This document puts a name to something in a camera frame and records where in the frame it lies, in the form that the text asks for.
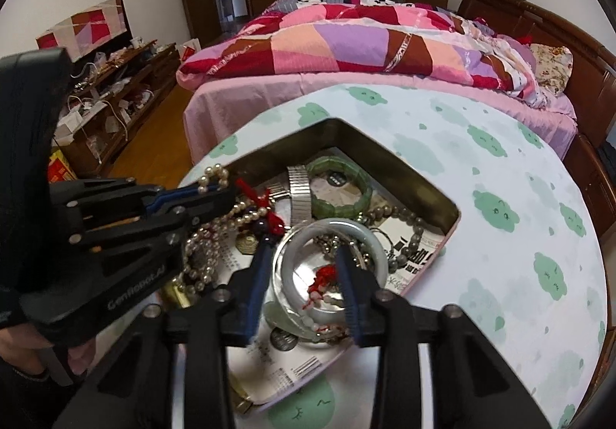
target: headboard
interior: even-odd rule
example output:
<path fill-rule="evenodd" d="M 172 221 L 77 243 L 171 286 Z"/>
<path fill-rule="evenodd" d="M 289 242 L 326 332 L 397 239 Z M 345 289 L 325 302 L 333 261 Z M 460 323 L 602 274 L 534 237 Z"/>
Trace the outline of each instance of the headboard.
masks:
<path fill-rule="evenodd" d="M 533 43 L 566 45 L 574 71 L 565 93 L 578 118 L 578 129 L 593 147 L 605 140 L 616 121 L 616 56 L 571 22 L 525 0 L 462 0 L 458 13 L 482 17 L 497 33 L 513 38 L 532 35 Z"/>

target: screw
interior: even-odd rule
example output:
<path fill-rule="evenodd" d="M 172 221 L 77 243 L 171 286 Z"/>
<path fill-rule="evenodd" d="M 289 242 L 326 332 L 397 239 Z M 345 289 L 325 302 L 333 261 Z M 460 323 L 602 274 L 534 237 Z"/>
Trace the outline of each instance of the screw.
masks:
<path fill-rule="evenodd" d="M 172 232 L 167 236 L 167 243 L 171 246 L 177 245 L 180 242 L 180 235 L 177 232 Z"/>
<path fill-rule="evenodd" d="M 141 311 L 141 314 L 143 314 L 146 318 L 157 318 L 158 316 L 160 316 L 161 312 L 162 309 L 160 306 L 156 304 L 150 304 L 146 306 L 143 311 Z"/>
<path fill-rule="evenodd" d="M 375 292 L 375 297 L 377 297 L 379 302 L 391 302 L 393 300 L 393 293 L 382 288 Z"/>
<path fill-rule="evenodd" d="M 443 312 L 449 318 L 459 318 L 462 316 L 463 312 L 460 306 L 455 304 L 448 304 L 443 308 Z"/>
<path fill-rule="evenodd" d="M 226 302 L 230 298 L 231 292 L 226 288 L 219 288 L 218 290 L 214 290 L 212 292 L 212 299 L 214 299 L 216 302 L 220 302 L 221 304 L 223 302 Z"/>

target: blanket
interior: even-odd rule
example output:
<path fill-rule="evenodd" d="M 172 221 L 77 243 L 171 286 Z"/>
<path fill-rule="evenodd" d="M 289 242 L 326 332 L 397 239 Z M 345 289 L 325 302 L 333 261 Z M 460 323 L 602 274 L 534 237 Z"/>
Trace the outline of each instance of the blanket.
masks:
<path fill-rule="evenodd" d="M 322 3 L 271 10 L 180 70 L 205 79 L 317 72 L 398 73 L 501 90 L 543 107 L 532 68 L 504 39 L 451 12 Z"/>

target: pink bed sheet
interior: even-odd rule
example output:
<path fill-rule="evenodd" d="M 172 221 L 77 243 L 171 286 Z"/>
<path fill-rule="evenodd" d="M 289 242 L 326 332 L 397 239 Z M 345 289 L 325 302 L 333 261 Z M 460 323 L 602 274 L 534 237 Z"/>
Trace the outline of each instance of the pink bed sheet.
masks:
<path fill-rule="evenodd" d="M 577 124 L 567 114 L 571 103 L 553 98 L 545 109 L 533 109 L 495 90 L 457 85 L 429 77 L 375 73 L 304 73 L 218 79 L 200 84 L 198 76 L 177 72 L 177 80 L 195 94 L 184 111 L 184 131 L 193 163 L 199 162 L 220 141 L 255 116 L 283 102 L 341 83 L 381 84 L 446 92 L 488 104 L 522 122 L 563 159 L 577 134 Z"/>

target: beaded bracelet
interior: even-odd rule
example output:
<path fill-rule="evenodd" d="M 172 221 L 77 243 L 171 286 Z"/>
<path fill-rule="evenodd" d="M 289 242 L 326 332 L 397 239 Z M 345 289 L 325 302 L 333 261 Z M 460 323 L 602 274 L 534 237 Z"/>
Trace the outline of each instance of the beaded bracelet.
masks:
<path fill-rule="evenodd" d="M 337 156 L 322 156 L 315 159 L 306 166 L 308 177 L 313 179 L 319 174 L 333 171 L 343 173 L 347 178 L 355 184 L 362 197 L 354 204 L 345 204 L 344 206 L 334 206 L 324 199 L 319 199 L 314 193 L 312 196 L 312 216 L 317 219 L 344 218 L 355 219 L 361 212 L 366 211 L 372 200 L 372 186 L 370 178 L 357 165 L 338 158 Z"/>

